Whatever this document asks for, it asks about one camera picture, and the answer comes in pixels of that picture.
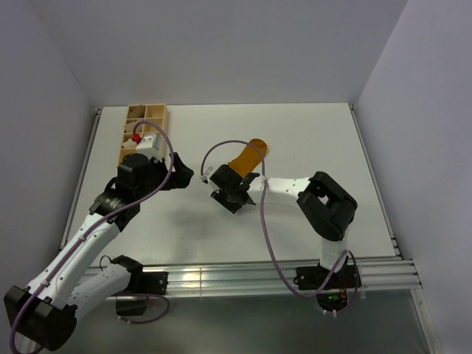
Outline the mustard yellow striped sock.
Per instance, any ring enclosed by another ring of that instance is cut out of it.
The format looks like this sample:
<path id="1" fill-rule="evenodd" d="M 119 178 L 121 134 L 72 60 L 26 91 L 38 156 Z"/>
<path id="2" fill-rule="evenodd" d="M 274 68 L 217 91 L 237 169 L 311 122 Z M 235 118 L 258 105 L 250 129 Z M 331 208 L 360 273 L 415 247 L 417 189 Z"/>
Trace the mustard yellow striped sock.
<path id="1" fill-rule="evenodd" d="M 229 167 L 240 177 L 245 178 L 252 173 L 266 156 L 267 144 L 261 139 L 251 139 L 238 157 L 231 160 Z"/>

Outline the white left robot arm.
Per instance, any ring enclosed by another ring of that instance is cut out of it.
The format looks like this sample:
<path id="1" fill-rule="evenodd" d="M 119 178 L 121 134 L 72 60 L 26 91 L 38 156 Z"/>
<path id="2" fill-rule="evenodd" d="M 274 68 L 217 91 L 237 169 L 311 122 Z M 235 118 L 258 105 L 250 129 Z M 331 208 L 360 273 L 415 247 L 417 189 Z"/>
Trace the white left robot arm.
<path id="1" fill-rule="evenodd" d="M 84 315 L 110 296 L 163 296 L 166 285 L 149 285 L 142 264 L 123 255 L 93 278 L 80 279 L 139 213 L 143 201 L 161 190 L 188 187 L 193 175 L 177 153 L 170 154 L 169 165 L 139 153 L 126 156 L 57 257 L 27 286 L 13 286 L 5 294 L 11 351 L 18 352 L 17 333 L 35 341 L 39 349 L 59 349 Z"/>

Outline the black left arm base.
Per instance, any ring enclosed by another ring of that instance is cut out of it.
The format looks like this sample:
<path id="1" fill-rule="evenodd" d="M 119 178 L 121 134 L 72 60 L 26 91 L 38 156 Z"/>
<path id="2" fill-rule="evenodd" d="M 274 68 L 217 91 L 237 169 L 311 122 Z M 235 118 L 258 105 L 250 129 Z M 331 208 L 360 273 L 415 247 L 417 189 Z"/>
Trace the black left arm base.
<path id="1" fill-rule="evenodd" d="M 168 273 L 165 271 L 144 272 L 141 280 L 117 294 L 118 297 L 132 297 L 132 299 L 117 299 L 116 314 L 126 319 L 143 317 L 146 310 L 157 310 L 157 319 L 167 315 L 170 311 L 170 300 L 165 296 L 167 278 Z"/>

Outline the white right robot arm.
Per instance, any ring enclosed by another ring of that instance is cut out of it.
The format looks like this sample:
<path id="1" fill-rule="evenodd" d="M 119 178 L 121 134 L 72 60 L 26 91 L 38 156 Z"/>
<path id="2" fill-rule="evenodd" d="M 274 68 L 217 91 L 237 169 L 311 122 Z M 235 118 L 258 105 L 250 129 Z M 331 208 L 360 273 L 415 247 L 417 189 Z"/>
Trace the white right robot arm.
<path id="1" fill-rule="evenodd" d="M 232 214 L 246 205 L 257 205 L 274 197 L 290 207 L 299 207 L 314 232 L 322 239 L 319 279 L 329 288 L 336 287 L 345 276 L 347 230 L 353 222 L 358 204 L 331 176 L 318 171 L 305 178 L 265 177 L 249 173 L 241 177 L 229 165 L 209 167 L 201 177 L 212 188 L 211 198 Z"/>

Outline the cream rolled sock lower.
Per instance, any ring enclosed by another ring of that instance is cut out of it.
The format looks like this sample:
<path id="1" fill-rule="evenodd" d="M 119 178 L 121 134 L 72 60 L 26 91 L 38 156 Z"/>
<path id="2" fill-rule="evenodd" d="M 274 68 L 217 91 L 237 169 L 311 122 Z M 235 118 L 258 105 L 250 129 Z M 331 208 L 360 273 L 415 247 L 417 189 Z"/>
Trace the cream rolled sock lower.
<path id="1" fill-rule="evenodd" d="M 134 149 L 139 144 L 139 138 L 135 139 L 134 135 L 126 136 L 121 144 L 122 149 Z"/>

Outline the cream rolled sock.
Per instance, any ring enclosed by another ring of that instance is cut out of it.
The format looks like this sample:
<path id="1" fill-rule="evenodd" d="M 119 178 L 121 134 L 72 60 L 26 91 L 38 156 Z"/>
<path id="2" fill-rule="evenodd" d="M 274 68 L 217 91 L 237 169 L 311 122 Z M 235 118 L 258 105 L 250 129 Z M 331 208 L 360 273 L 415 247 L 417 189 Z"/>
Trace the cream rolled sock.
<path id="1" fill-rule="evenodd" d="M 135 105 L 131 106 L 128 110 L 128 119 L 139 119 L 145 117 L 145 109 L 144 105 Z"/>
<path id="2" fill-rule="evenodd" d="M 125 123 L 124 132 L 125 133 L 142 133 L 143 124 L 140 124 L 140 119 L 128 119 Z"/>
<path id="3" fill-rule="evenodd" d="M 121 144 L 122 149 L 134 149 L 139 144 L 139 138 L 135 139 L 134 135 L 126 136 Z"/>

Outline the wooden compartment organizer box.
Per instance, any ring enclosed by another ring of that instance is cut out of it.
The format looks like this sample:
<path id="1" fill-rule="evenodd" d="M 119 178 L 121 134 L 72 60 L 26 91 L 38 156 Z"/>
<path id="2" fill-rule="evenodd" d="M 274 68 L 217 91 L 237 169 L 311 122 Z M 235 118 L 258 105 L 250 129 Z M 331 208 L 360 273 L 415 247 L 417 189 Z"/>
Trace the wooden compartment organizer box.
<path id="1" fill-rule="evenodd" d="M 127 108 L 126 115 L 125 115 L 125 122 L 124 122 L 124 125 L 123 125 L 123 133 L 122 133 L 122 138 L 121 138 L 121 144 L 125 140 L 126 136 L 130 136 L 131 134 L 134 134 L 134 133 L 125 133 L 124 132 L 125 123 L 128 120 L 128 118 L 127 118 L 128 110 L 131 106 L 135 106 L 135 105 L 129 105 L 128 108 Z M 155 125 L 158 125 L 165 133 L 167 133 L 167 106 L 165 104 L 148 104 L 148 105 L 144 105 L 144 106 L 146 107 L 145 117 L 144 118 L 139 118 L 139 119 L 141 121 L 142 120 L 148 120 L 148 121 L 154 123 Z M 144 125 L 143 132 L 138 133 L 139 135 L 144 136 L 145 134 L 149 134 L 149 133 L 157 133 L 162 138 L 162 135 L 161 135 L 159 129 L 157 129 L 153 125 L 149 125 L 147 123 L 145 123 L 143 125 Z M 119 148 L 118 164 L 121 163 L 121 161 L 124 159 L 124 157 L 126 155 L 135 153 L 135 148 L 134 149 L 122 149 L 121 144 L 120 144 L 120 148 Z M 161 145 L 160 145 L 160 151 L 162 153 L 162 157 L 167 152 L 167 150 L 168 150 L 167 143 L 162 138 Z"/>

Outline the cream rolled sock middle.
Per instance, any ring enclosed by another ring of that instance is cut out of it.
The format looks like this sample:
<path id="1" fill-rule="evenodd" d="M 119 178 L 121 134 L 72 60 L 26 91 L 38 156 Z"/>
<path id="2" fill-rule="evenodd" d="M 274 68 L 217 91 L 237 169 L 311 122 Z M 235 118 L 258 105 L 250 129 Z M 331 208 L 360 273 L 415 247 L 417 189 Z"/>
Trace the cream rolled sock middle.
<path id="1" fill-rule="evenodd" d="M 124 132 L 125 133 L 142 133 L 143 124 L 140 124 L 140 119 L 128 119 L 125 123 Z"/>

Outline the cream rolled sock top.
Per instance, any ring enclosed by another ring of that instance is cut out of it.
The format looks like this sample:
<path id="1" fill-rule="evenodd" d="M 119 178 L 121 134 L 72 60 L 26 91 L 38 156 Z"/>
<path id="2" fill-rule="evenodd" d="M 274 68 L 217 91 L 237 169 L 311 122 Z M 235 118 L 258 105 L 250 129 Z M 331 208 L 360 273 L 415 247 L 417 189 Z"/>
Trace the cream rolled sock top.
<path id="1" fill-rule="evenodd" d="M 145 109 L 144 105 L 135 105 L 131 106 L 128 110 L 128 119 L 139 119 L 145 117 Z"/>

